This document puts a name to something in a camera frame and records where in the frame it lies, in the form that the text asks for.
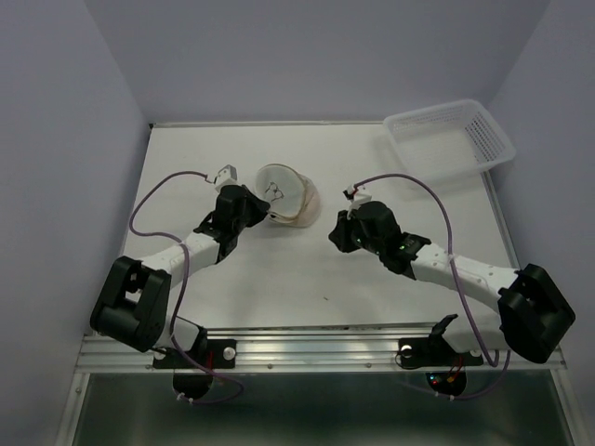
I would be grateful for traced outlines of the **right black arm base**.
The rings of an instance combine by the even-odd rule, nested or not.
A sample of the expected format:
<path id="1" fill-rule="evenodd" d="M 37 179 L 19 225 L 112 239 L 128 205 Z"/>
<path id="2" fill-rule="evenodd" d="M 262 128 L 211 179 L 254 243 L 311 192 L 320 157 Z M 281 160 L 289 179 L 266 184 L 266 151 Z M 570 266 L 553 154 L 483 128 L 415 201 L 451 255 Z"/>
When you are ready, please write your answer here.
<path id="1" fill-rule="evenodd" d="M 401 338 L 394 357 L 395 363 L 404 370 L 483 365 L 481 356 L 473 356 L 470 352 L 455 352 L 443 338 L 448 325 L 456 318 L 456 314 L 445 316 L 431 328 L 427 337 Z"/>

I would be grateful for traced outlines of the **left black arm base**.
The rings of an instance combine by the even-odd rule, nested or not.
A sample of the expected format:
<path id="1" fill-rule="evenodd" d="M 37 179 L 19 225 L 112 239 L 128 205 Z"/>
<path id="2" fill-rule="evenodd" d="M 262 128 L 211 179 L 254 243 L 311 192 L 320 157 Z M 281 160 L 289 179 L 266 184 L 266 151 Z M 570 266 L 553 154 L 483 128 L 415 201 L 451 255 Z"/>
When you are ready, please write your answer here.
<path id="1" fill-rule="evenodd" d="M 232 338 L 208 339 L 186 354 L 201 366 L 210 370 L 231 370 L 235 368 L 237 341 Z M 156 370 L 192 370 L 195 366 L 184 359 L 177 350 L 168 348 L 162 359 L 152 360 Z"/>

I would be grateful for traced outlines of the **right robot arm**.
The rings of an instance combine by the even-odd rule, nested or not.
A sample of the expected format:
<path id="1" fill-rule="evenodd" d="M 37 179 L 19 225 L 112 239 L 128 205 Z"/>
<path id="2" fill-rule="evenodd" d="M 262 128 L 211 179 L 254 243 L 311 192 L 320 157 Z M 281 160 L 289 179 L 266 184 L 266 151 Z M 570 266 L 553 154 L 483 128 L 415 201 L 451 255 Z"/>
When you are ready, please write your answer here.
<path id="1" fill-rule="evenodd" d="M 461 291 L 496 314 L 485 322 L 455 325 L 454 314 L 437 322 L 413 350 L 438 362 L 486 348 L 543 364 L 575 322 L 575 312 L 543 268 L 501 268 L 451 255 L 430 239 L 401 230 L 381 202 L 340 211 L 328 239 L 341 253 L 365 250 L 392 273 Z"/>

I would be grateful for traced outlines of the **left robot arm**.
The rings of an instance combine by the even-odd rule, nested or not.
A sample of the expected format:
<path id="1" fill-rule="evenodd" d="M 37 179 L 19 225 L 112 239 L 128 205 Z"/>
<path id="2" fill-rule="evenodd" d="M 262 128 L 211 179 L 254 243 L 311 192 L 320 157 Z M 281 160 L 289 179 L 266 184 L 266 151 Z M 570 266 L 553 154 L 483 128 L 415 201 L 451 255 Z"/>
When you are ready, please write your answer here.
<path id="1" fill-rule="evenodd" d="M 142 259 L 117 258 L 90 316 L 90 326 L 139 352 L 174 348 L 185 365 L 206 357 L 205 329 L 169 310 L 173 288 L 186 290 L 193 273 L 217 265 L 236 248 L 241 232 L 268 216 L 270 204 L 247 187 L 220 189 L 215 209 L 185 240 Z"/>

